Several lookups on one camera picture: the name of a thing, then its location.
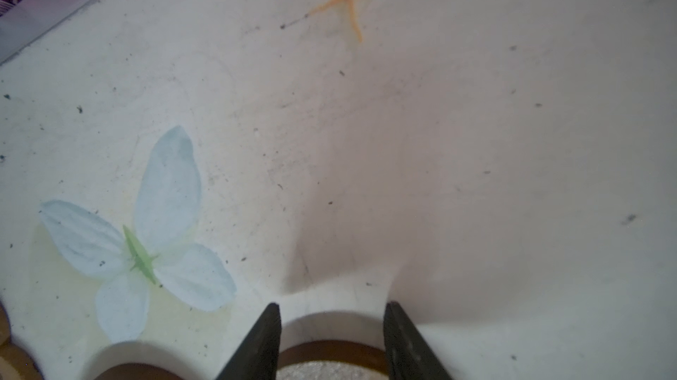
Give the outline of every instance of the brown round object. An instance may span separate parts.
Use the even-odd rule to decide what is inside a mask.
[[[347,340],[317,340],[301,343],[280,354],[277,359],[277,368],[308,361],[346,362],[388,375],[384,351]]]
[[[0,346],[10,340],[10,318],[7,317],[7,312],[0,303]]]
[[[183,380],[181,377],[148,364],[120,364],[109,368],[94,380]]]
[[[17,345],[6,343],[0,346],[0,379],[43,380],[43,377],[24,350]]]

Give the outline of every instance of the light blue butterfly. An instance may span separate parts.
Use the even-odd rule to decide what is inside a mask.
[[[150,285],[202,311],[233,300],[235,283],[210,249],[187,243],[198,221],[200,174],[181,127],[158,140],[123,233],[98,215],[63,200],[41,205],[40,216],[63,257],[82,274],[104,280],[96,293],[99,325],[111,342],[135,340],[146,327]]]

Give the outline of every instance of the white tabletop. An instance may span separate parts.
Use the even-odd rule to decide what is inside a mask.
[[[283,347],[382,346],[387,300],[461,379],[673,378],[677,0],[356,0],[361,44],[343,5],[280,28],[325,1],[99,0],[0,68],[0,300],[46,379],[212,379],[270,301]],[[175,126],[190,241],[237,293],[151,285],[114,346],[103,280],[38,211],[133,226]]]

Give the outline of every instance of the dark speck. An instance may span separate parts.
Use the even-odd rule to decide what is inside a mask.
[[[628,224],[632,223],[633,221],[635,221],[636,219],[637,219],[637,215],[630,214],[621,222],[621,224],[622,225],[628,225]]]

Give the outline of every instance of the butterfly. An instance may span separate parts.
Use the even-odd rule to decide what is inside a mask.
[[[146,327],[150,285],[162,285],[192,308],[215,311],[236,286],[220,258],[187,241],[200,209],[200,174],[181,127],[153,147],[134,208],[122,232],[64,200],[43,203],[40,218],[61,255],[80,273],[102,279],[95,296],[99,325],[111,342],[137,339]]]

